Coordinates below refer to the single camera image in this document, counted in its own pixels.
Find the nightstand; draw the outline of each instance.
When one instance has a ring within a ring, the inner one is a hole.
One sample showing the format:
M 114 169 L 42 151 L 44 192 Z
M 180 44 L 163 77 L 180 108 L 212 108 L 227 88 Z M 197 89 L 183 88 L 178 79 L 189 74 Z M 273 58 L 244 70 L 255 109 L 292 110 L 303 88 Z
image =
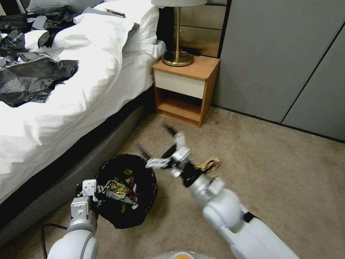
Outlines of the nightstand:
M 186 67 L 153 65 L 157 114 L 201 127 L 211 106 L 219 59 L 194 57 Z

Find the carpet floor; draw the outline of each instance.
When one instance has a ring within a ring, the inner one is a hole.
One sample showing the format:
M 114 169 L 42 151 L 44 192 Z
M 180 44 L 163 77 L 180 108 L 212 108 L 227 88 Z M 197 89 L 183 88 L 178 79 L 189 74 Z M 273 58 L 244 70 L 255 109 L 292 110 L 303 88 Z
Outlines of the carpet floor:
M 243 205 L 262 219 L 303 259 L 345 258 L 345 145 L 226 110 L 211 108 L 199 129 L 149 114 L 119 150 L 155 157 L 173 139 L 166 123 L 183 131 L 195 162 L 218 156 L 212 173 L 226 182 Z M 191 250 L 219 259 L 234 258 L 224 240 L 206 223 L 181 179 L 156 171 L 158 197 L 145 222 L 116 230 L 98 220 L 98 258 L 142 259 L 166 251 Z M 43 258 L 44 223 L 67 226 L 70 201 L 0 248 L 0 258 Z M 46 230 L 47 248 L 63 230 Z

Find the lamp shade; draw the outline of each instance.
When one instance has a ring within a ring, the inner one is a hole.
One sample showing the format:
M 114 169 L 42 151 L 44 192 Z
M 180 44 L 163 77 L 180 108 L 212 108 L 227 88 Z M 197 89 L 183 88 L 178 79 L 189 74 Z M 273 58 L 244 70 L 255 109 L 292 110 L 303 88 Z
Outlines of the lamp shade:
M 151 3 L 160 6 L 183 7 L 204 5 L 207 0 L 151 0 Z

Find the lamp pole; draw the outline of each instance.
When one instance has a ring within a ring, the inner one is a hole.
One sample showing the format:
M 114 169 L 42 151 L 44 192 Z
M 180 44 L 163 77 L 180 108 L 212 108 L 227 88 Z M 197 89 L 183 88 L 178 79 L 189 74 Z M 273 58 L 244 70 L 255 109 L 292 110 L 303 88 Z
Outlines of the lamp pole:
M 177 7 L 177 31 L 176 31 L 175 62 L 179 62 L 179 60 L 180 60 L 180 13 L 181 13 L 181 7 Z

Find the nightstand drawer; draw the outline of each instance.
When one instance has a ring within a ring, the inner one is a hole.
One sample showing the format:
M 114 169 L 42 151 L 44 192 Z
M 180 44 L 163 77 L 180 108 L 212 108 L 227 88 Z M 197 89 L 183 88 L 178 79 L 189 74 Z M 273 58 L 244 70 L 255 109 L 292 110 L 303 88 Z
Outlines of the nightstand drawer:
M 205 81 L 191 79 L 188 77 L 177 76 L 155 70 L 156 87 L 193 96 L 203 98 Z

